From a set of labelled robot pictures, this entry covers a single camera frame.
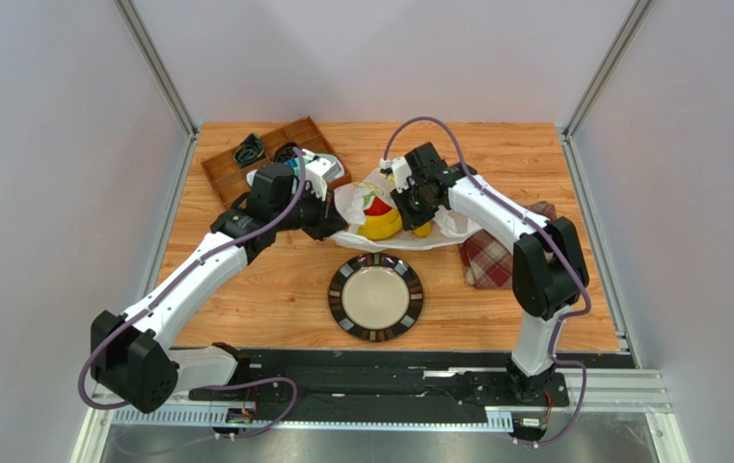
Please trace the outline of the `yellow banana bunch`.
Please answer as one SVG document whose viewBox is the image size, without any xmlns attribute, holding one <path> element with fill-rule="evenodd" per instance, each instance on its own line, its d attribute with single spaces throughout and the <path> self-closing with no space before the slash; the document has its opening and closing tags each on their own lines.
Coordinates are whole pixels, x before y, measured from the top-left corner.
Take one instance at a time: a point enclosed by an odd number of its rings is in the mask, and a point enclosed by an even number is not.
<svg viewBox="0 0 734 463">
<path fill-rule="evenodd" d="M 382 215 L 368 216 L 358 228 L 357 234 L 371 241 L 380 241 L 391 238 L 403 230 L 400 213 L 392 208 Z"/>
</svg>

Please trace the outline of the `white plastic bag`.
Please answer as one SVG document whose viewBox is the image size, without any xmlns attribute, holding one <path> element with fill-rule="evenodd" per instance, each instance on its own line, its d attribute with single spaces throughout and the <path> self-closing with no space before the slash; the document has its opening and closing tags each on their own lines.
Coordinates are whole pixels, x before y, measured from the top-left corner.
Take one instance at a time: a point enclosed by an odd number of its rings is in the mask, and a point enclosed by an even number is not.
<svg viewBox="0 0 734 463">
<path fill-rule="evenodd" d="M 480 225 L 455 211 L 440 207 L 431 221 L 431 231 L 427 236 L 418 236 L 414 231 L 398 231 L 383 239 L 371 239 L 359 234 L 360 227 L 367 222 L 365 210 L 376 199 L 394 206 L 390 191 L 394 179 L 387 178 L 378 169 L 373 170 L 360 182 L 345 184 L 335 191 L 336 208 L 349 224 L 332 239 L 341 247 L 365 252 L 385 250 L 427 251 L 463 243 L 471 235 L 481 230 Z"/>
</svg>

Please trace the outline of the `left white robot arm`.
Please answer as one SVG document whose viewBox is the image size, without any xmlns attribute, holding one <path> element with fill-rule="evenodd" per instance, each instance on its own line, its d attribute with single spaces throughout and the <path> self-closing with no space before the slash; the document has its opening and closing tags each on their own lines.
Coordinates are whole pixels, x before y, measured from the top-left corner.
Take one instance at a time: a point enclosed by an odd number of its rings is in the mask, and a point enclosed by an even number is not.
<svg viewBox="0 0 734 463">
<path fill-rule="evenodd" d="M 120 314 L 102 312 L 91 326 L 91 355 L 78 380 L 82 400 L 112 409 L 87 393 L 88 380 L 150 413 L 178 392 L 228 386 L 240 355 L 226 344 L 176 350 L 188 320 L 226 281 L 251 264 L 281 232 L 301 230 L 322 241 L 347 229 L 324 179 L 331 164 L 299 151 L 299 169 L 268 164 L 252 188 L 213 222 L 196 250 L 156 289 Z"/>
</svg>

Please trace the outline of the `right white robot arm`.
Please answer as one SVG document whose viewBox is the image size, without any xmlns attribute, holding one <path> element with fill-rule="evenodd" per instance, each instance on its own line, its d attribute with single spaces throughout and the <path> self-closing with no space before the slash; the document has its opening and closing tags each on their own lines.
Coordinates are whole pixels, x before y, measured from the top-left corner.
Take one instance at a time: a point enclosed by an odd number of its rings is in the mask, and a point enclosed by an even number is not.
<svg viewBox="0 0 734 463">
<path fill-rule="evenodd" d="M 523 316 L 506 364 L 510 393 L 521 402 L 542 395 L 555 370 L 562 320 L 585 297 L 589 282 L 575 225 L 517 205 L 465 162 L 449 165 L 430 143 L 382 159 L 380 171 L 394 181 L 391 197 L 406 231 L 449 210 L 479 225 L 512 255 L 512 291 Z"/>
</svg>

